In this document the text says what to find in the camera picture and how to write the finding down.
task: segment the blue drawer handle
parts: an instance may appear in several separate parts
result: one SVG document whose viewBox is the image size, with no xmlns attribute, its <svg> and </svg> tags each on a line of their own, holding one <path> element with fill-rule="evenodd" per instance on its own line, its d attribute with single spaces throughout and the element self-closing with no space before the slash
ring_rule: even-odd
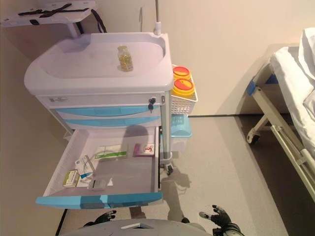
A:
<svg viewBox="0 0 315 236">
<path fill-rule="evenodd" d="M 159 119 L 160 117 L 144 117 L 144 118 L 127 118 L 127 119 L 65 119 L 65 122 L 71 124 L 115 127 L 115 126 L 130 126 Z"/>
<path fill-rule="evenodd" d="M 163 198 L 160 192 L 96 196 L 38 197 L 36 204 L 63 209 L 100 209 L 144 206 Z"/>
<path fill-rule="evenodd" d="M 56 109 L 58 112 L 88 116 L 88 117 L 116 117 L 127 116 L 147 112 L 148 106 L 133 106 L 133 107 L 86 107 L 86 108 L 62 108 Z"/>
</svg>

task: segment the gray floor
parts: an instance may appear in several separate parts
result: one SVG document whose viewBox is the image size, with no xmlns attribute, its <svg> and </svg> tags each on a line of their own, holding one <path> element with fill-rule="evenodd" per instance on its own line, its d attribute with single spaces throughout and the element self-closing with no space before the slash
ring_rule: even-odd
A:
<svg viewBox="0 0 315 236">
<path fill-rule="evenodd" d="M 244 134 L 260 117 L 235 118 Z M 289 124 L 289 115 L 284 117 Z M 277 205 L 289 235 L 313 235 L 315 204 L 273 133 L 261 133 L 259 141 L 250 146 L 268 188 Z"/>
<path fill-rule="evenodd" d="M 192 118 L 193 136 L 176 153 L 175 172 L 162 173 L 161 205 L 120 208 L 116 219 L 183 216 L 208 232 L 215 227 L 198 216 L 212 204 L 224 207 L 245 235 L 307 235 L 314 232 L 315 204 L 273 134 L 262 132 L 255 146 L 245 134 L 259 117 Z M 62 233 L 94 221 L 104 210 L 70 210 Z"/>
<path fill-rule="evenodd" d="M 24 86 L 30 60 L 10 43 L 2 45 L 1 235 L 54 235 L 63 211 L 36 205 L 35 199 L 42 196 L 66 147 L 64 129 Z"/>
</svg>

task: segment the white basket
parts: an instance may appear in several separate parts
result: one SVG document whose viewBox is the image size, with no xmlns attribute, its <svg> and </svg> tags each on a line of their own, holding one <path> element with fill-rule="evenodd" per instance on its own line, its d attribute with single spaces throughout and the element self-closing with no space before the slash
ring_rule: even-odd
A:
<svg viewBox="0 0 315 236">
<path fill-rule="evenodd" d="M 195 87 L 195 92 L 190 96 L 190 98 L 183 98 L 172 95 L 172 114 L 190 114 L 198 101 L 197 91 Z"/>
</svg>

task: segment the black strap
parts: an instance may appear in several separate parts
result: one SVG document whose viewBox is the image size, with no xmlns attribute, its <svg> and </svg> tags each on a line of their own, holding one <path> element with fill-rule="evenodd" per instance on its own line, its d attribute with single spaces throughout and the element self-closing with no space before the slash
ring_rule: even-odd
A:
<svg viewBox="0 0 315 236">
<path fill-rule="evenodd" d="M 84 30 L 83 30 L 81 22 L 76 22 L 76 25 L 77 25 L 77 27 L 78 27 L 78 29 L 80 31 L 80 34 L 84 34 Z"/>
<path fill-rule="evenodd" d="M 99 14 L 94 9 L 91 9 L 91 12 L 93 13 L 95 19 L 97 20 L 97 27 L 98 27 L 99 32 L 102 33 L 102 31 L 100 30 L 100 27 L 102 27 L 103 33 L 107 33 L 106 27 L 105 27 L 101 17 L 99 16 Z"/>
<path fill-rule="evenodd" d="M 19 16 L 27 16 L 27 15 L 37 15 L 37 14 L 42 14 L 40 16 L 40 18 L 43 18 L 43 17 L 51 17 L 52 15 L 56 14 L 56 13 L 61 13 L 61 12 L 82 12 L 82 11 L 86 11 L 88 10 L 89 8 L 84 8 L 84 9 L 75 9 L 75 10 L 64 10 L 65 8 L 71 6 L 71 3 L 68 3 L 68 4 L 65 4 L 63 5 L 62 7 L 60 8 L 57 8 L 55 10 L 52 10 L 52 11 L 43 11 L 42 9 L 38 9 L 38 10 L 35 10 L 35 11 L 28 11 L 28 12 L 21 12 L 19 13 L 18 15 Z"/>
</svg>

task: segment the open drawer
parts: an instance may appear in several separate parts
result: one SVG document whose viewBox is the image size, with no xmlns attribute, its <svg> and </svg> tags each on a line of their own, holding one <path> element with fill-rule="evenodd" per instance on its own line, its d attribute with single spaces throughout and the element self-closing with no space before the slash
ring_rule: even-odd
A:
<svg viewBox="0 0 315 236">
<path fill-rule="evenodd" d="M 133 157 L 136 143 L 155 143 L 154 157 Z M 94 160 L 98 146 L 127 145 L 127 158 L 108 161 Z M 75 188 L 63 187 L 67 171 L 75 169 L 74 162 L 87 155 L 95 168 L 95 177 L 109 179 L 104 190 L 93 191 L 79 181 Z M 158 127 L 129 126 L 126 129 L 75 130 L 60 162 L 46 188 L 40 205 L 92 209 L 146 206 L 162 199 L 158 192 L 159 176 Z"/>
</svg>

